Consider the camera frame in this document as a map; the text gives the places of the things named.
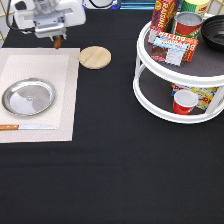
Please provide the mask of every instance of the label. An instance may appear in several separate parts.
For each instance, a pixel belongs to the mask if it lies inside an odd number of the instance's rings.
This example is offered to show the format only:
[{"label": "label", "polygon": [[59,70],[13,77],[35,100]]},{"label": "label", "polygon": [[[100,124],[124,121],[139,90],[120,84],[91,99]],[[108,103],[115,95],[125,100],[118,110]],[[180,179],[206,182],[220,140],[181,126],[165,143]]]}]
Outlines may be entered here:
[{"label": "label", "polygon": [[195,5],[195,4],[191,4],[187,1],[184,1],[183,6],[181,8],[181,12],[185,12],[185,11],[195,12],[203,17],[205,15],[206,9],[208,7],[208,3],[209,3],[209,1],[204,4],[200,4],[200,5],[196,4]]},{"label": "label", "polygon": [[176,35],[197,39],[202,24],[197,26],[187,26],[177,22]]}]

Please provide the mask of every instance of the wooden coaster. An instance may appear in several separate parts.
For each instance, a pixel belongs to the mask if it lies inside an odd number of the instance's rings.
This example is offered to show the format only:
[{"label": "wooden coaster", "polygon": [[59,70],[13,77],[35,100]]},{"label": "wooden coaster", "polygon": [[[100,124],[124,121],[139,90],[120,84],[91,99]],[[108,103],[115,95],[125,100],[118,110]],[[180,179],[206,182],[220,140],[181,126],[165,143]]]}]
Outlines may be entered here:
[{"label": "wooden coaster", "polygon": [[81,51],[79,62],[89,69],[100,69],[107,66],[111,61],[111,53],[98,46],[88,47]]}]

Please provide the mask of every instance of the plastic container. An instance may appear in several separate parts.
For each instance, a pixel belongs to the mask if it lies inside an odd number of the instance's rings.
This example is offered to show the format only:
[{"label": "plastic container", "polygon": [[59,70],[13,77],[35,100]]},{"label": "plastic container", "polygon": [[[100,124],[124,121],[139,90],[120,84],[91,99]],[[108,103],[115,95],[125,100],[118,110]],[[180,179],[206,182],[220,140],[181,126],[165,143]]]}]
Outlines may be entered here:
[{"label": "plastic container", "polygon": [[180,115],[189,115],[198,104],[198,95],[189,90],[179,90],[174,95],[173,111]]}]

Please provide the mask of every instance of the black table surface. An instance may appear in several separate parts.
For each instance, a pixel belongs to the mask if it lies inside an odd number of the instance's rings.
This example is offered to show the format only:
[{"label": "black table surface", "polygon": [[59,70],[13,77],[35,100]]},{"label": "black table surface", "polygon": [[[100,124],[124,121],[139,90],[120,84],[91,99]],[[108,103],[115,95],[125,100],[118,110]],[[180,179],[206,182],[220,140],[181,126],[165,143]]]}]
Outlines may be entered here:
[{"label": "black table surface", "polygon": [[[136,42],[150,11],[86,11],[64,48],[112,53],[101,70],[79,68],[72,142],[0,144],[0,223],[224,222],[224,113],[184,125],[135,98]],[[10,31],[5,48],[51,48]]]}]

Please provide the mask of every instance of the food package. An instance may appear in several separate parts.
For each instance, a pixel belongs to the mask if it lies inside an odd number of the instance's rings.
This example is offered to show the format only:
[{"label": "food package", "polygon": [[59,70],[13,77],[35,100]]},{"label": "food package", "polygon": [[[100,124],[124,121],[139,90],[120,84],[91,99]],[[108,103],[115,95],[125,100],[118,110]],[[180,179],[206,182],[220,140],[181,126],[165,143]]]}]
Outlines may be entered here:
[{"label": "food package", "polygon": [[156,61],[180,66],[189,44],[168,37],[156,37],[151,58]]},{"label": "food package", "polygon": [[177,13],[181,0],[157,0],[152,15],[148,42],[153,44],[159,31],[172,27],[172,19]]},{"label": "food package", "polygon": [[184,61],[191,62],[194,52],[196,50],[197,44],[198,44],[198,40],[182,37],[182,36],[178,36],[178,35],[174,35],[170,33],[165,33],[165,32],[159,32],[158,36],[169,38],[171,40],[181,41],[183,43],[188,44],[189,46],[188,46],[186,54],[184,55]]},{"label": "food package", "polygon": [[189,87],[189,86],[184,86],[184,85],[179,85],[179,84],[171,84],[173,91],[172,91],[172,96],[181,89],[187,89],[190,90],[194,93],[198,94],[199,101],[198,105],[196,107],[206,110],[208,108],[208,105],[211,103],[212,98],[214,97],[215,93],[218,90],[218,87],[213,87],[213,88],[197,88],[197,87]]}]

